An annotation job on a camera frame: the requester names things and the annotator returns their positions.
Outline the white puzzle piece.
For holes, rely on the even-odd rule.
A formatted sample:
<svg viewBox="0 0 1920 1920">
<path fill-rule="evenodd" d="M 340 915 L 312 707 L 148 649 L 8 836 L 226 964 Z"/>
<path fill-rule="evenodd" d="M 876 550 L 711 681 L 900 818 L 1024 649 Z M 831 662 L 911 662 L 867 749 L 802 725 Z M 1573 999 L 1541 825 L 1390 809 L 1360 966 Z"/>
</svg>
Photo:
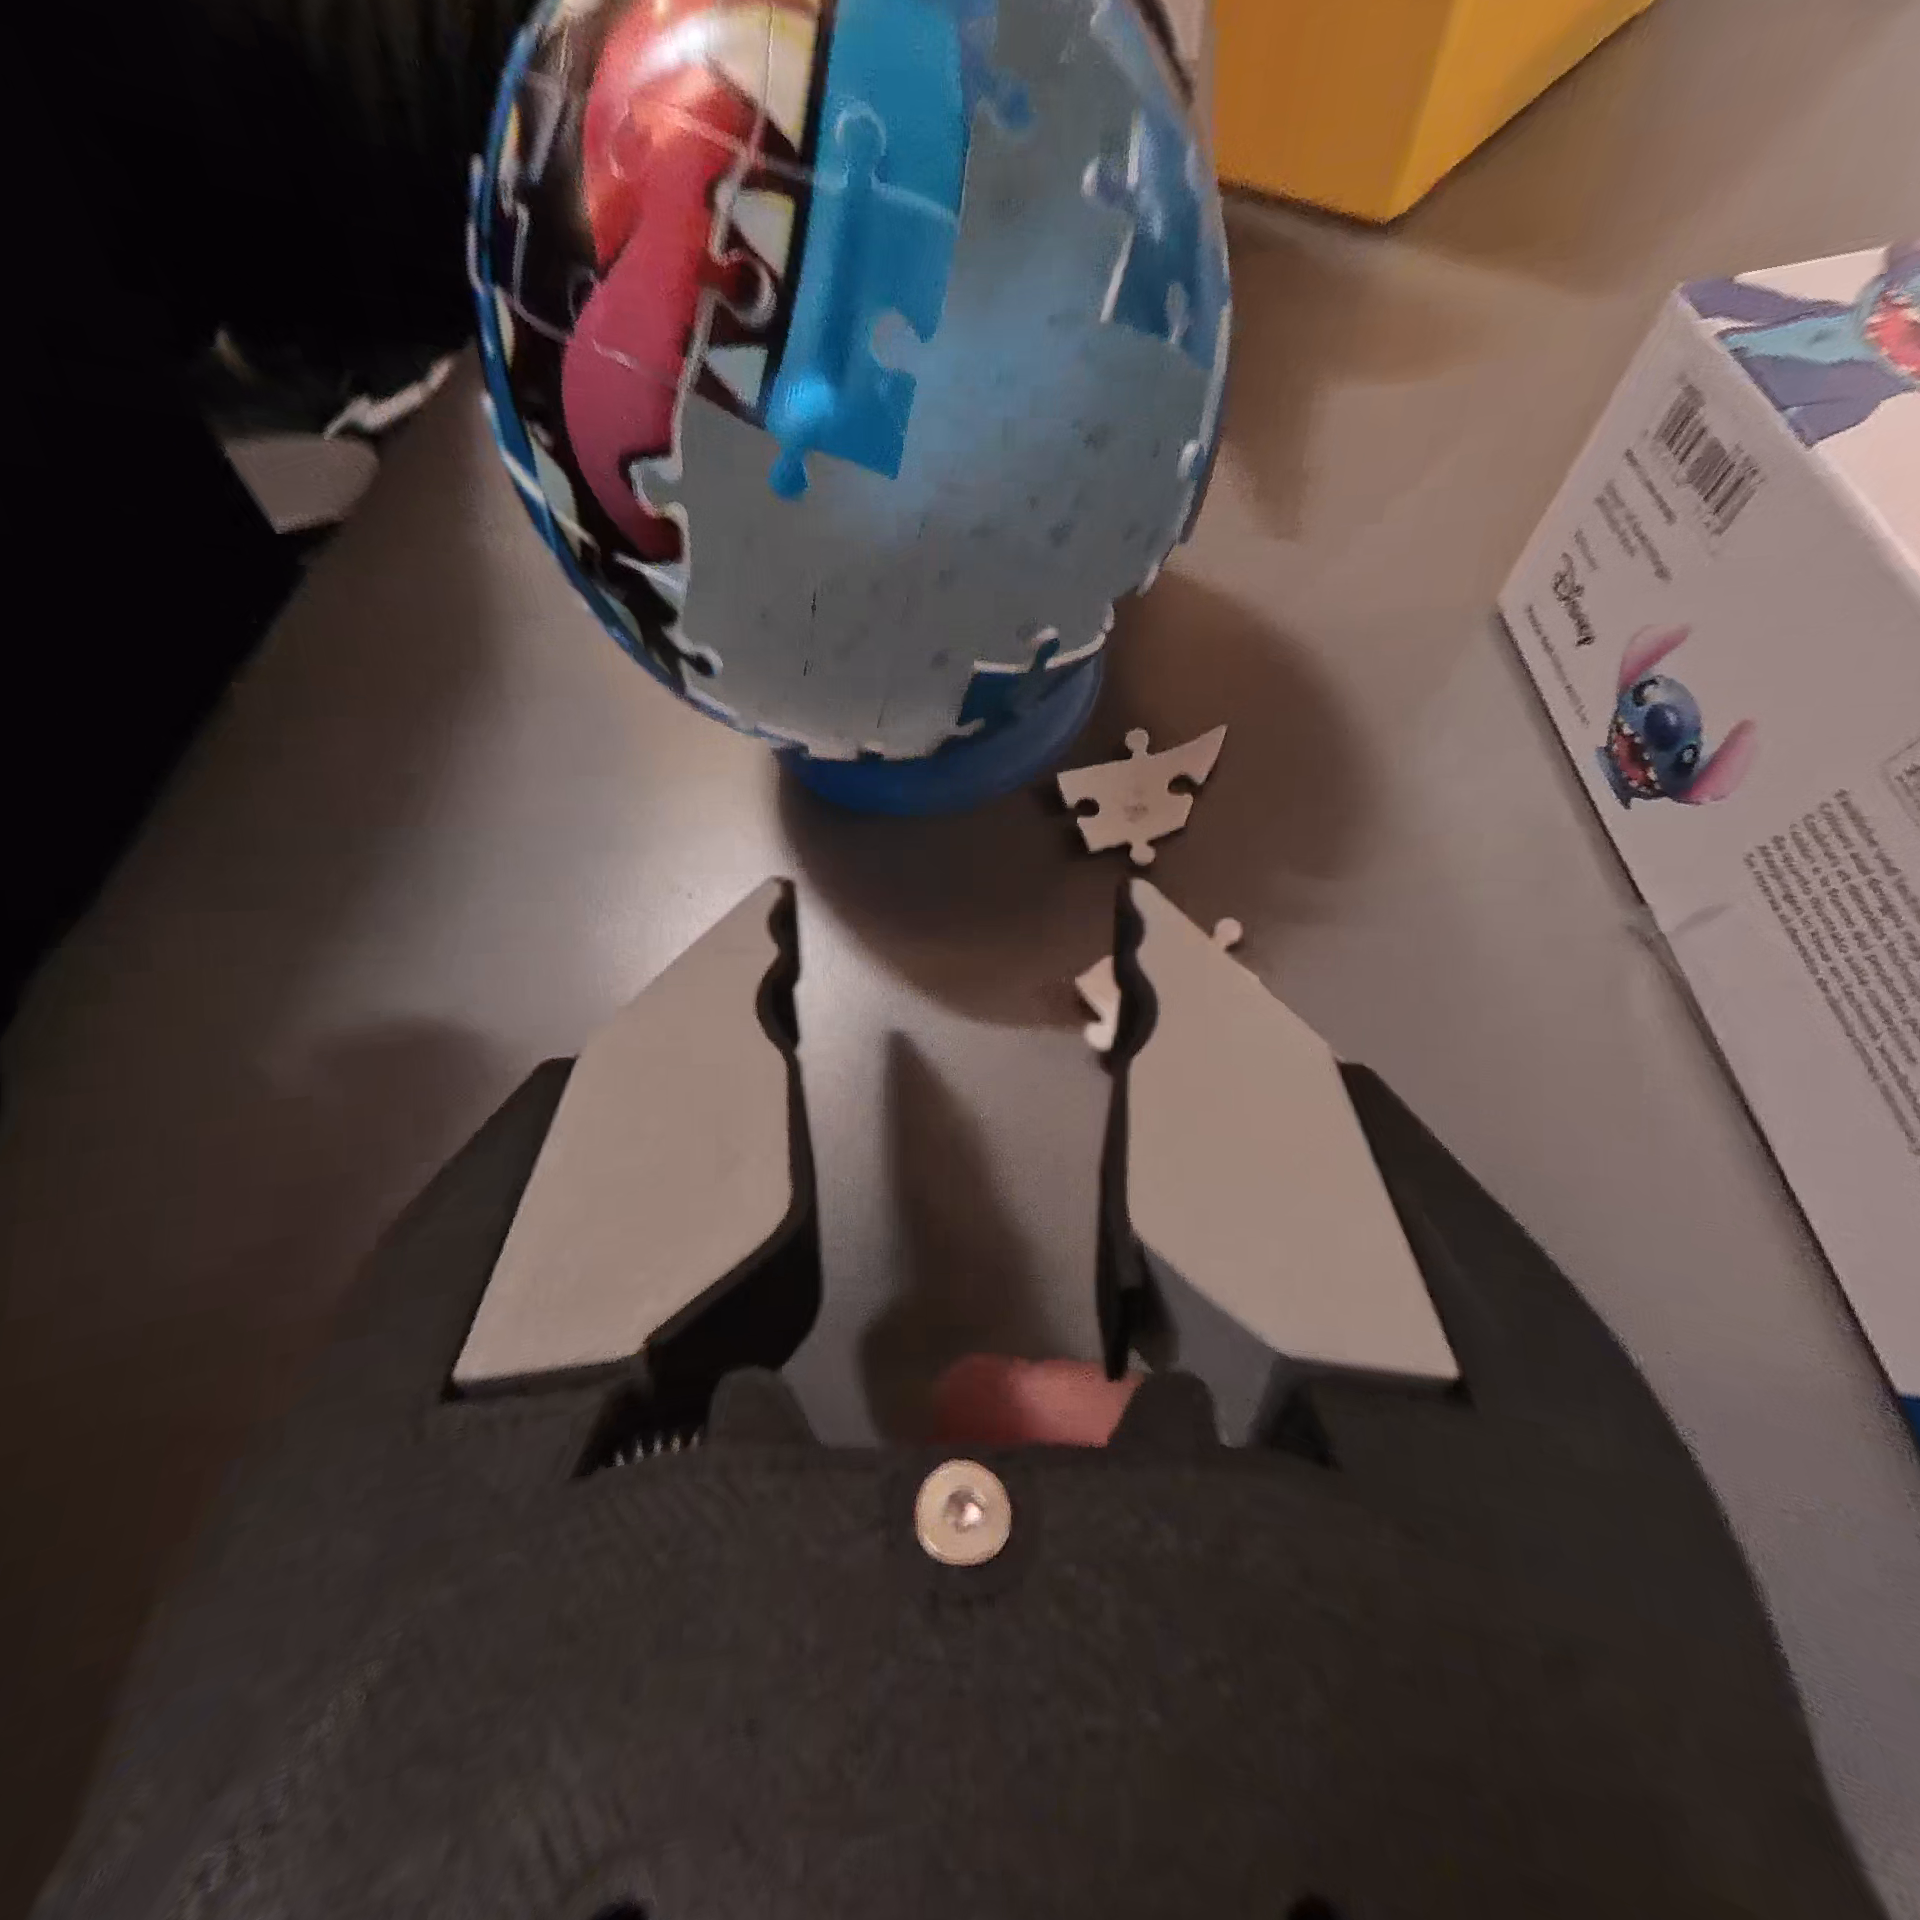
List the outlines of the white puzzle piece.
<svg viewBox="0 0 1920 1920">
<path fill-rule="evenodd" d="M 1131 867 L 1154 867 L 1156 844 L 1185 828 L 1226 737 L 1229 730 L 1216 725 L 1170 749 L 1154 749 L 1148 730 L 1131 730 L 1119 759 L 1057 771 L 1057 802 L 1069 806 L 1085 855 L 1125 855 Z"/>
<path fill-rule="evenodd" d="M 1234 955 L 1244 942 L 1238 921 L 1216 921 L 1211 923 L 1211 949 Z M 1104 1056 L 1113 1047 L 1113 1022 L 1119 1022 L 1119 980 L 1113 980 L 1113 956 L 1094 956 L 1085 973 L 1070 979 L 1075 999 L 1085 1009 L 1080 1040 Z"/>
</svg>

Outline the yellow plastic bin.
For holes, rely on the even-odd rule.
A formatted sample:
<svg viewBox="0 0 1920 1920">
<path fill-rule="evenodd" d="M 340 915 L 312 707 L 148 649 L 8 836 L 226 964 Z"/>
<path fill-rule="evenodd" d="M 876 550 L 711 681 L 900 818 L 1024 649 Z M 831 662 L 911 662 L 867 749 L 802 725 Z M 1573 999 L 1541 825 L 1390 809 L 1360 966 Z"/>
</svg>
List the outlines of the yellow plastic bin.
<svg viewBox="0 0 1920 1920">
<path fill-rule="evenodd" d="M 1642 0 L 1222 0 L 1216 173 L 1234 193 L 1390 223 Z"/>
</svg>

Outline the printed cardboard puzzle box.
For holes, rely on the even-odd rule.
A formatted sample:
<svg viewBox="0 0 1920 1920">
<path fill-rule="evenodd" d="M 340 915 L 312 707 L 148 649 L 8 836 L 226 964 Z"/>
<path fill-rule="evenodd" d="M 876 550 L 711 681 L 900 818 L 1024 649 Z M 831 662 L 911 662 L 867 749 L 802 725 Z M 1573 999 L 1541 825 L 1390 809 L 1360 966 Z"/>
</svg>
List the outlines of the printed cardboard puzzle box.
<svg viewBox="0 0 1920 1920">
<path fill-rule="evenodd" d="M 1920 245 L 1680 281 L 1498 616 L 1920 1417 Z"/>
</svg>

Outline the person's right hand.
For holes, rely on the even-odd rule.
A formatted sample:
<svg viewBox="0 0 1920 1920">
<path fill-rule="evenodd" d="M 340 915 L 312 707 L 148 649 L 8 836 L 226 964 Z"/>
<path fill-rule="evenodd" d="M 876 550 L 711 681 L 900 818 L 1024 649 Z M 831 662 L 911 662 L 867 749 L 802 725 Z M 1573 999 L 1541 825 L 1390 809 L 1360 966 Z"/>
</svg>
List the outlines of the person's right hand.
<svg viewBox="0 0 1920 1920">
<path fill-rule="evenodd" d="M 1104 1450 L 1137 1377 L 1075 1358 L 973 1352 L 931 1392 L 931 1441 L 950 1450 Z"/>
</svg>

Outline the blue puzzle ball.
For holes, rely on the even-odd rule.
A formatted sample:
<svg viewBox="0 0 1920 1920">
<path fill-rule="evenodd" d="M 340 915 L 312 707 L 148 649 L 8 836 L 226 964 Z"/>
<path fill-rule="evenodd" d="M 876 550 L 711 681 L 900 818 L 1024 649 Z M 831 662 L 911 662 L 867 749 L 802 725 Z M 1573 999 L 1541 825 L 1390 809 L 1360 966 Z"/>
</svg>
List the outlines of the blue puzzle ball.
<svg viewBox="0 0 1920 1920">
<path fill-rule="evenodd" d="M 532 4 L 469 281 L 562 580 L 802 765 L 1038 730 L 1211 484 L 1229 245 L 1161 4 Z"/>
</svg>

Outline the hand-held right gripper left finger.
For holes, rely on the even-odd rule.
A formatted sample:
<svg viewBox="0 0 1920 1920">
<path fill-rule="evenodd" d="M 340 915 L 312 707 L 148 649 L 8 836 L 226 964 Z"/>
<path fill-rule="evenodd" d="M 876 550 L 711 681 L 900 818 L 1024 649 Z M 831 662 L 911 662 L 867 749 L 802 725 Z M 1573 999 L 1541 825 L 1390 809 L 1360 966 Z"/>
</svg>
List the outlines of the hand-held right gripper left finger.
<svg viewBox="0 0 1920 1920">
<path fill-rule="evenodd" d="M 455 1388 L 783 1367 L 820 1311 L 802 921 L 773 875 L 577 1054 Z"/>
</svg>

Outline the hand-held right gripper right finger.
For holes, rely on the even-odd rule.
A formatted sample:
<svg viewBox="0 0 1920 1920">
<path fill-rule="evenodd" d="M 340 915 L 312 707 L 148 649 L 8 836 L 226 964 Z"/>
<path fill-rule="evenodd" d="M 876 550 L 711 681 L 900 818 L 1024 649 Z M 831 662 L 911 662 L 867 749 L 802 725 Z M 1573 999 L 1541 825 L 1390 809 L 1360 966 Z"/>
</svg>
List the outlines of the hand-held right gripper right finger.
<svg viewBox="0 0 1920 1920">
<path fill-rule="evenodd" d="M 1113 894 L 1094 1330 L 1272 1450 L 1311 1384 L 1463 1388 L 1337 1054 L 1154 883 Z"/>
</svg>

